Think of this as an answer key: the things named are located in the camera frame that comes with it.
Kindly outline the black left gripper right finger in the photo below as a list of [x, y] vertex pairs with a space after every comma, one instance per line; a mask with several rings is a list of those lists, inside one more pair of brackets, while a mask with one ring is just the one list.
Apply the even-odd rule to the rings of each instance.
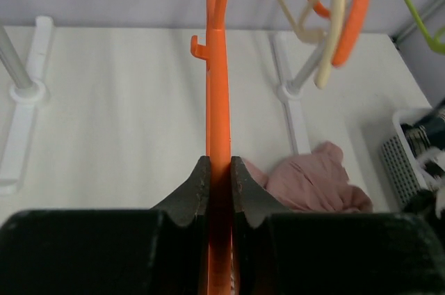
[[444, 248], [420, 217], [300, 213], [230, 166], [237, 294], [443, 294]]

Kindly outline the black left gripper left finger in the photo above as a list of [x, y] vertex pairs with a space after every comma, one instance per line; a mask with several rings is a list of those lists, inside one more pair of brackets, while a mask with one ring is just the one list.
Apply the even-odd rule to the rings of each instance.
[[27, 209], [1, 225], [2, 294], [205, 294], [211, 166], [149, 209]]

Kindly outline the pink pleated skirt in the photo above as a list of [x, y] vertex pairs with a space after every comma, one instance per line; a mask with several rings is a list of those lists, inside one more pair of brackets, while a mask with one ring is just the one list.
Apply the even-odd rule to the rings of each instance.
[[295, 212], [373, 212], [371, 199], [350, 184], [342, 162], [343, 150], [329, 141], [284, 159], [269, 174], [243, 160], [253, 180]]

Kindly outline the orange plastic hanger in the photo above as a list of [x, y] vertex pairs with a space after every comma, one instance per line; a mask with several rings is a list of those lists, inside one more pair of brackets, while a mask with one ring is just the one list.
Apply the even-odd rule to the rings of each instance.
[[231, 125], [225, 13], [228, 0], [206, 0], [205, 43], [191, 38], [191, 54], [206, 63], [206, 154], [209, 188], [208, 294], [230, 294], [232, 251]]

